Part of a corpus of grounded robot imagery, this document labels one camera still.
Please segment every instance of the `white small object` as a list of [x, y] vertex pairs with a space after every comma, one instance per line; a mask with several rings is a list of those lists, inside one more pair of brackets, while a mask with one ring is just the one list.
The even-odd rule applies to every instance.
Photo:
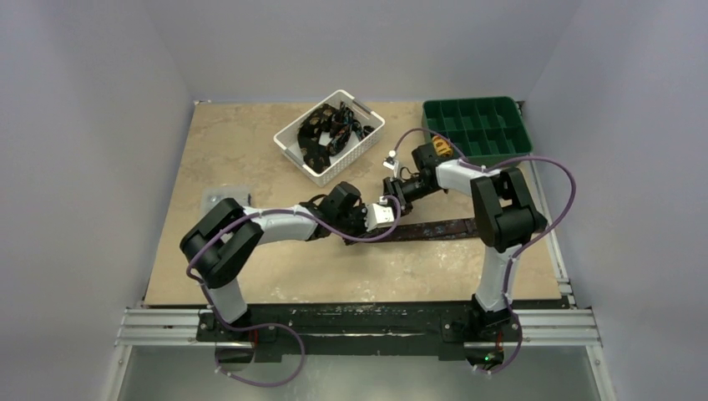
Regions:
[[377, 203], [367, 206], [367, 231], [378, 227], [390, 226], [396, 220], [393, 209]]
[[450, 160], [441, 163], [435, 169], [437, 184], [444, 190], [455, 190], [461, 194], [472, 196], [469, 181], [479, 177], [491, 177], [500, 170], [476, 171], [460, 165], [460, 160]]
[[[344, 102], [354, 111], [354, 118], [359, 120], [362, 126], [370, 125], [374, 130], [362, 141], [360, 141], [356, 135], [352, 135], [346, 143], [344, 150], [340, 152], [339, 155], [330, 158], [331, 165], [321, 173], [316, 173], [310, 166], [306, 165], [305, 161], [302, 159], [302, 152], [300, 151], [300, 146], [297, 144], [297, 132], [300, 130], [302, 121], [304, 121], [310, 113], [315, 111], [315, 109], [323, 104], [329, 104], [330, 106], [339, 108], [340, 102]], [[375, 111], [359, 107], [358, 100], [355, 100], [354, 96], [351, 96], [347, 91], [337, 90], [315, 107], [301, 115], [300, 118], [282, 129], [281, 132], [273, 137], [273, 141], [281, 148], [285, 157], [292, 161], [310, 180], [322, 187], [378, 142], [383, 134], [383, 125], [385, 123], [386, 120]]]
[[389, 170], [393, 170], [393, 178], [398, 178], [398, 171], [401, 169], [401, 163], [396, 159], [396, 151], [389, 150], [388, 157], [383, 160], [383, 166]]

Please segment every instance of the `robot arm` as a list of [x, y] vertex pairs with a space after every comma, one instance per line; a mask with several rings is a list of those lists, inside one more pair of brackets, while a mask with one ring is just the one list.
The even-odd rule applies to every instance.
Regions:
[[[504, 315], [504, 273], [511, 255], [531, 239], [538, 228], [547, 224], [531, 200], [520, 170], [476, 171], [460, 164], [459, 160], [438, 156], [432, 144], [421, 145], [413, 152], [418, 172], [407, 180], [393, 177], [383, 180], [383, 195], [395, 197], [401, 205], [401, 215], [412, 211], [412, 203], [439, 190], [455, 190], [471, 196], [479, 235], [487, 246], [482, 281], [473, 298], [480, 325], [491, 327], [508, 319]], [[384, 165], [396, 166], [395, 153]], [[502, 207], [499, 199], [511, 201]], [[264, 213], [240, 206], [233, 199], [225, 199], [212, 209], [180, 243], [188, 260], [216, 236], [220, 230], [243, 216], [257, 213], [250, 221], [236, 227], [215, 243], [198, 261], [195, 269], [205, 281], [215, 307], [227, 322], [233, 322], [246, 311], [241, 296], [238, 273], [256, 246], [275, 241], [313, 241], [330, 235], [329, 230], [308, 216], [350, 235], [360, 236], [367, 231], [393, 223], [393, 205], [381, 199], [363, 205], [361, 194], [353, 185], [342, 182], [319, 204], [313, 200], [300, 203], [278, 214]], [[509, 282], [517, 261], [512, 266]]]

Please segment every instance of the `yellow object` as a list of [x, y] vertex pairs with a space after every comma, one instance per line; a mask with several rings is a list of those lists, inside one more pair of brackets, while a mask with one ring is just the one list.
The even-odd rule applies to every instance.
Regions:
[[435, 146], [435, 153], [438, 156], [450, 157], [453, 155], [453, 148], [450, 147], [450, 144], [438, 136], [432, 137], [432, 145]]

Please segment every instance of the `green organizer tray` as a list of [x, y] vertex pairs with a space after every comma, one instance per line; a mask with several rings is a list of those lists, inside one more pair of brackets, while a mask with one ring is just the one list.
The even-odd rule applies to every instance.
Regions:
[[474, 165], [496, 165], [533, 150], [509, 97], [428, 100], [422, 109], [422, 126], [449, 138]]

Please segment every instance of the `black object in basket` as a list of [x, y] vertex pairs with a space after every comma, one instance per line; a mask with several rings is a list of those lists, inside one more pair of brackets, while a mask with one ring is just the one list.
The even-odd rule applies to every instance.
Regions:
[[[297, 144], [305, 163], [316, 173], [321, 173], [331, 165], [330, 156], [344, 150], [352, 133], [359, 140], [363, 140], [373, 130], [369, 125], [362, 126], [344, 102], [340, 103], [339, 109], [323, 104], [310, 113], [300, 125]], [[320, 137], [326, 132], [331, 140], [327, 145], [320, 145]]]

